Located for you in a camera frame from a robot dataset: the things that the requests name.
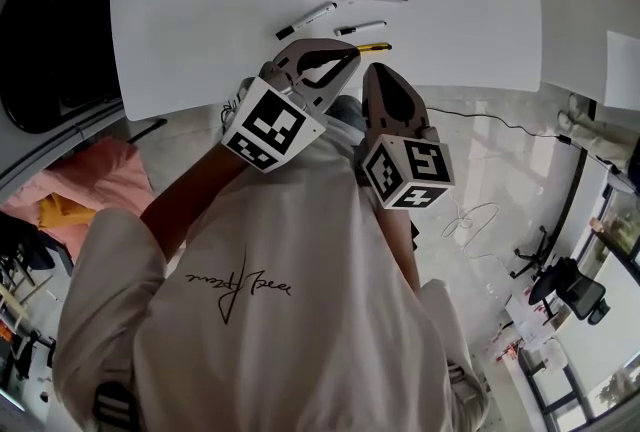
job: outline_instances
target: pink cloth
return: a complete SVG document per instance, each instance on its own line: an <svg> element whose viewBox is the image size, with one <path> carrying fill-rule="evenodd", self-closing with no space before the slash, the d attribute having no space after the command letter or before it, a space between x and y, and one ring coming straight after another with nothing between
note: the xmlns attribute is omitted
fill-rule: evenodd
<svg viewBox="0 0 640 432"><path fill-rule="evenodd" d="M153 201L138 149L110 138L51 164L0 205L0 210L37 226L39 202L54 192L92 210L124 208L136 215ZM65 244L75 260L88 229L86 224L77 224L44 231Z"/></svg>

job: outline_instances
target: marble floor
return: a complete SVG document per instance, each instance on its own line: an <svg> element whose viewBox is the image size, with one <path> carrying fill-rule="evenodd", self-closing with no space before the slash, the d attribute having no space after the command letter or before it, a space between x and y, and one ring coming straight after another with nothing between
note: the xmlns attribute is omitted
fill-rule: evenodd
<svg viewBox="0 0 640 432"><path fill-rule="evenodd" d="M565 91L551 87L538 93L449 87L418 91L429 107L493 114L537 134L554 133L556 114L568 99ZM216 106L164 117L169 120L166 126L137 143L155 193L165 189L221 135L220 108ZM451 197L460 209L444 196L428 210L413 214L420 231L418 269L425 281L437 277L448 282L469 342L486 341L497 330L496 317L512 289L525 284L508 275L509 270L522 266L513 249L534 250L539 226L553 229L578 150L553 138L509 129L496 119L436 111L430 111L429 117L451 148L456 178ZM137 133L148 124L139 121L119 127ZM485 203L491 204L470 211ZM447 227L467 213L466 220L457 221L457 229L455 223Z"/></svg>

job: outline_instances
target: white cable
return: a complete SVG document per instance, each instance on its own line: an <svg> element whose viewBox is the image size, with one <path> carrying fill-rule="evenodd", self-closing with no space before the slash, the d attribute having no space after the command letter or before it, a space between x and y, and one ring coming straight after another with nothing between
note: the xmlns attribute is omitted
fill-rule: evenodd
<svg viewBox="0 0 640 432"><path fill-rule="evenodd" d="M440 238L449 238L451 235L453 235L456 232L458 228L466 229L466 230L471 229L473 227L473 220L469 218L469 215L471 215L475 211L481 210L485 206L494 206L495 207L494 214L491 217L489 217L489 220L485 222L482 225L482 227L478 229L478 231L476 231L473 235L471 235L471 238L469 240L465 242L465 244L462 246L462 254L464 254L466 258L470 261L478 260L480 258L486 258L488 256L493 256L495 259L497 259L500 262L500 264L504 266L504 263L502 263L502 260L492 252L487 254L480 254L478 256L470 256L467 253L467 248L469 247L469 245L476 239L476 237L482 232L482 230L486 228L489 224L491 224L493 219L495 219L498 216L498 213L500 213L500 205L498 203L480 204L478 206L474 206L473 208L470 208L469 210L467 210L467 212L464 215L461 215L460 210L462 209L462 206L460 206L458 201L456 201L453 198L453 196L451 195L451 191L449 191L448 194L449 194L449 198L456 205L458 217L456 219L453 219L451 222L449 222L449 224L447 224L447 226L442 230L442 234L440 235Z"/></svg>

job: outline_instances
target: yellow cloth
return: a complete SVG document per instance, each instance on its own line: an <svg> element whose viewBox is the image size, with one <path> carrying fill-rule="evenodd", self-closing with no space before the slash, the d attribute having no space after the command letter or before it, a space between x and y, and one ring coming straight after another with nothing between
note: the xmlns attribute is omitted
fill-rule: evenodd
<svg viewBox="0 0 640 432"><path fill-rule="evenodd" d="M40 201L41 228L55 228L71 224L89 224L96 211L58 194L50 194Z"/></svg>

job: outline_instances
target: white table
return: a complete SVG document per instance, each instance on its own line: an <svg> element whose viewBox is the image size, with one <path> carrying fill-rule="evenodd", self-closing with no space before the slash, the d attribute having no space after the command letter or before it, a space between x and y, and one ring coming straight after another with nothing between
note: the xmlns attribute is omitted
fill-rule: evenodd
<svg viewBox="0 0 640 432"><path fill-rule="evenodd" d="M339 26L386 20L384 30L342 39L390 42L367 55L348 84L360 87L381 61L414 85L537 91L539 0L333 0L338 9L284 41L275 33L327 0L111 0L125 109L142 119L226 101L240 81L300 37L333 37Z"/></svg>

